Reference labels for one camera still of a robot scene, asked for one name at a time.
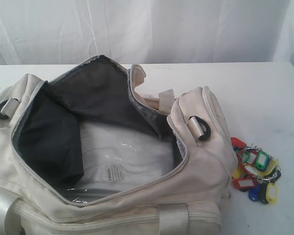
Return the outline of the cream duffel bag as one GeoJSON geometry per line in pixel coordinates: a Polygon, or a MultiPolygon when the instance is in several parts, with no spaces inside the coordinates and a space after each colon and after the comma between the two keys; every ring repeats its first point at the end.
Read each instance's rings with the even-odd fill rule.
{"type": "Polygon", "coordinates": [[[0,235],[218,235],[238,160],[215,95],[143,98],[100,55],[0,94],[0,235]]]}

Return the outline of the colourful key tag bunch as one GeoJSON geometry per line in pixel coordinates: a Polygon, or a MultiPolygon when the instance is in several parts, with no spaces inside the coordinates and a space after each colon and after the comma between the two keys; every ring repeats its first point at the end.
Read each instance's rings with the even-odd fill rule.
{"type": "Polygon", "coordinates": [[[232,175],[233,187],[247,192],[252,202],[264,205],[277,203],[277,181],[282,176],[279,161],[262,148],[247,145],[238,138],[232,137],[231,144],[238,160],[232,175]]]}

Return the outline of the white backdrop curtain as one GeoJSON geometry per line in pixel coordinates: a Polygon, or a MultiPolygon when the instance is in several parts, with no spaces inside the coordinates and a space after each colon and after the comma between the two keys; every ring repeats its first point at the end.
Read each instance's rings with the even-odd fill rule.
{"type": "Polygon", "coordinates": [[[0,0],[0,65],[294,61],[294,0],[0,0]]]}

